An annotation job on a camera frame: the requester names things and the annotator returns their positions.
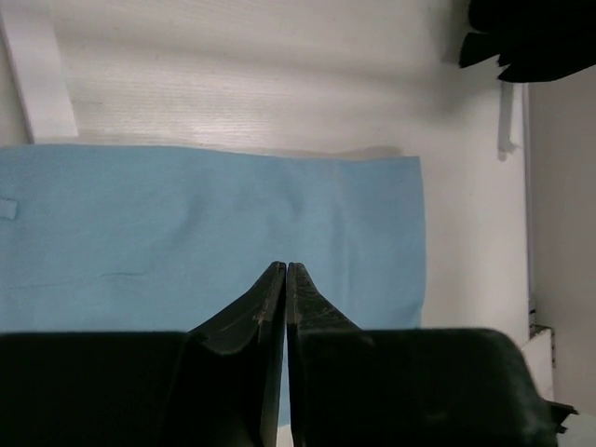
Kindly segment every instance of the white surface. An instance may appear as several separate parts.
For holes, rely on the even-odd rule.
[[[546,329],[536,334],[521,347],[521,352],[540,396],[546,400],[555,400],[552,378],[552,331]]]
[[[537,322],[555,331],[555,395],[596,414],[596,67],[531,90]]]
[[[596,417],[587,414],[571,414],[563,426],[564,435],[559,435],[559,447],[594,447],[596,445]]]
[[[0,25],[31,142],[77,136],[47,0],[1,0]]]
[[[497,328],[522,345],[523,155],[498,159],[495,65],[454,64],[466,6],[55,0],[52,14],[79,141],[421,156],[424,323]]]

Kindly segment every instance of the blue towel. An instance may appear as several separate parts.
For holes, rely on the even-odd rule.
[[[0,149],[2,332],[188,331],[272,261],[304,263],[362,328],[418,326],[419,159]],[[289,423],[286,381],[281,425]]]

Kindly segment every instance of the light blue fabric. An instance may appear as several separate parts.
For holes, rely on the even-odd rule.
[[[419,159],[177,147],[0,150],[0,331],[188,331],[272,261],[362,328],[419,325]],[[289,422],[284,379],[280,424]]]

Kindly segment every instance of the black object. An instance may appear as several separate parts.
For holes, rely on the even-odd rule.
[[[596,64],[593,0],[471,0],[468,21],[481,33],[464,40],[465,68],[499,55],[499,79],[548,82]]]
[[[579,413],[571,405],[563,405],[562,403],[551,402],[549,400],[547,400],[547,405],[550,409],[550,417],[555,425],[555,430],[557,433],[565,433],[567,428],[563,427],[562,423],[565,422],[565,419],[567,419],[569,415]]]
[[[0,445],[273,447],[285,265],[189,333],[0,337]]]
[[[556,445],[521,352],[499,332],[361,331],[300,264],[287,324],[296,447]]]

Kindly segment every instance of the black cloth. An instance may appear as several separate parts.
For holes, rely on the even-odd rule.
[[[596,64],[596,0],[472,0],[462,68],[498,56],[506,82],[549,82]]]

